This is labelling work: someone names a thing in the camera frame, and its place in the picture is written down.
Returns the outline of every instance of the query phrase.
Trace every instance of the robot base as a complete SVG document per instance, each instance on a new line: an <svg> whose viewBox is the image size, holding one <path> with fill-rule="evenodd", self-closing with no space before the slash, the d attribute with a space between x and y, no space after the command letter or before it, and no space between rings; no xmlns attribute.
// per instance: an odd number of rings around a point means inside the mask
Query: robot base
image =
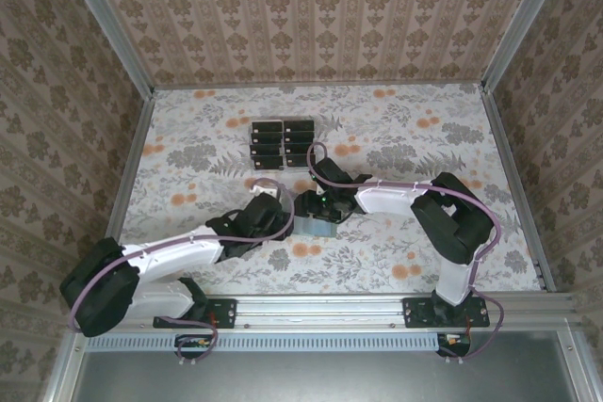
<svg viewBox="0 0 603 402"><path fill-rule="evenodd" d="M191 278L180 278L178 280L192 294L193 305L178 320L190 320L210 324L217 329L233 329L236 321L236 299L235 298L207 298L204 291ZM153 319L155 329L197 329L194 325L183 325L170 322L162 317Z"/></svg>
<svg viewBox="0 0 603 402"><path fill-rule="evenodd" d="M483 298L469 294L458 306L452 306L433 291L431 297L404 298L404 324L407 329L429 327L489 327L490 318Z"/></svg>

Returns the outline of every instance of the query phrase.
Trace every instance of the gray panel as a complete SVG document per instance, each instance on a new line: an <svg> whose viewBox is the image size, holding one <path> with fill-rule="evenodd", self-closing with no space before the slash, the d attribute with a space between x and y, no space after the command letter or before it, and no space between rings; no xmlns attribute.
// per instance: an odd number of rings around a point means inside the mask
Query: gray panel
<svg viewBox="0 0 603 402"><path fill-rule="evenodd" d="M413 352L229 352L194 366L171 353L92 353L73 400L575 401L556 338L502 333L464 364Z"/></svg>

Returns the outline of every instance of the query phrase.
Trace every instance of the black mounting plate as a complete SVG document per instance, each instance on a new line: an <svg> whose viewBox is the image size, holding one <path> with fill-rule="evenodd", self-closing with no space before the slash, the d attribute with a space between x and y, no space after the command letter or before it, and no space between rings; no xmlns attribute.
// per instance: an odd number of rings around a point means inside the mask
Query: black mounting plate
<svg viewBox="0 0 603 402"><path fill-rule="evenodd" d="M210 298L207 302L204 316L199 319L205 324L215 326L217 329L233 329L236 321L236 299L235 298ZM197 329L194 325L174 324L155 317L153 319L155 329Z"/></svg>
<svg viewBox="0 0 603 402"><path fill-rule="evenodd" d="M467 328L469 326L489 327L490 317L483 298L468 297L464 302L464 312L456 319L442 322L435 316L431 297L409 297L402 299L404 326L407 329L425 329L430 327Z"/></svg>

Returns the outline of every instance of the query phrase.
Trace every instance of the white arm segment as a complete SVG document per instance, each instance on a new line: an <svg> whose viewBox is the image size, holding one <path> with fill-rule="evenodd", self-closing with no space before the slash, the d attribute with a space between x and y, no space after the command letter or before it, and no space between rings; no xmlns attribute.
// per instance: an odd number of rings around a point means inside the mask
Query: white arm segment
<svg viewBox="0 0 603 402"><path fill-rule="evenodd" d="M379 180L371 178L368 183L378 183ZM418 184L430 184L430 181ZM367 214L374 212L390 212L401 216L414 217L411 205L417 197L427 190L401 187L366 187L359 188L356 192L358 205Z"/></svg>
<svg viewBox="0 0 603 402"><path fill-rule="evenodd" d="M157 240L156 242L126 245L123 255L127 256L135 251L140 251L141 249L146 249L161 243L171 242L174 239L193 237L200 234L216 235L211 228L200 226L190 233ZM150 254L145 253L139 258L131 260L130 265L140 269L139 284L144 284L197 265L214 264L220 258L221 253L222 246L217 240L188 240L184 244L165 247L164 249L159 249Z"/></svg>
<svg viewBox="0 0 603 402"><path fill-rule="evenodd" d="M156 242L126 245L123 255L127 256L141 249L181 237L193 237L200 234L215 235L216 233L211 228L200 226L190 233ZM165 247L132 259L130 264L140 270L140 281L124 320L148 320L156 315L177 318L184 315L193 305L188 289L178 280L168 283L157 280L198 265L214 264L220 258L221 253L222 246L217 240L188 240L184 244Z"/></svg>
<svg viewBox="0 0 603 402"><path fill-rule="evenodd" d="M460 305L469 294L469 278L473 261L468 265L454 264L448 259L440 260L440 279L435 293L452 306Z"/></svg>
<svg viewBox="0 0 603 402"><path fill-rule="evenodd" d="M376 183L372 178L368 182ZM430 181L418 184L430 184ZM374 212L388 212L401 216L414 217L411 205L415 199L427 190L398 187L367 187L359 188L356 193L358 205L368 214ZM469 293L469 277L473 261L468 265L454 264L448 259L440 260L440 279L435 287L435 292L443 300L457 306L463 302Z"/></svg>

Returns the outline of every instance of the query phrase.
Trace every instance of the small connector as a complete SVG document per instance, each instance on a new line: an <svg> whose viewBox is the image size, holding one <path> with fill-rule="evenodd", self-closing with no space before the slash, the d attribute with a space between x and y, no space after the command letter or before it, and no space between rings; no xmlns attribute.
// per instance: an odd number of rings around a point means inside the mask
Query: small connector
<svg viewBox="0 0 603 402"><path fill-rule="evenodd" d="M254 196L258 196L260 193L266 193L268 195L270 195L273 198L276 198L278 196L279 193L279 189L277 187L264 187L260 184L256 184L254 185L252 188L249 189L250 193L253 193Z"/></svg>

